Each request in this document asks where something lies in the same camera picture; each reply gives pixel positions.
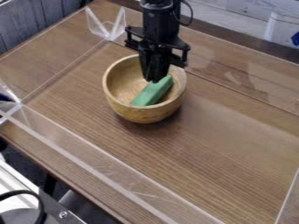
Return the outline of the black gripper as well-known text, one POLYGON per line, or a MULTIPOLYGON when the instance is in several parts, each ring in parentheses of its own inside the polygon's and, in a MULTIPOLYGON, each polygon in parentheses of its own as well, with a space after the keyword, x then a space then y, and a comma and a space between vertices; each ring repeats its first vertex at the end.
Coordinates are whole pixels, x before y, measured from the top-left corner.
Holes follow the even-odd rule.
POLYGON ((139 51, 143 76, 159 82, 167 75, 169 65, 187 66, 189 45, 180 39, 181 2, 140 2, 143 26, 125 27, 125 46, 139 51))

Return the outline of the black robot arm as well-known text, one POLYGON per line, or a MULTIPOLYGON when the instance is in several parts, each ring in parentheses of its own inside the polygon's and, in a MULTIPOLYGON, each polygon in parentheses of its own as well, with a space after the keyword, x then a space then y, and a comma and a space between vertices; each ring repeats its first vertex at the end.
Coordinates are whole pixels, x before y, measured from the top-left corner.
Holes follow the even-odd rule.
POLYGON ((140 0, 143 26, 125 27, 125 46, 139 53, 144 79, 156 83, 167 74, 169 66, 187 67, 191 46, 180 39, 180 20, 185 0, 140 0))

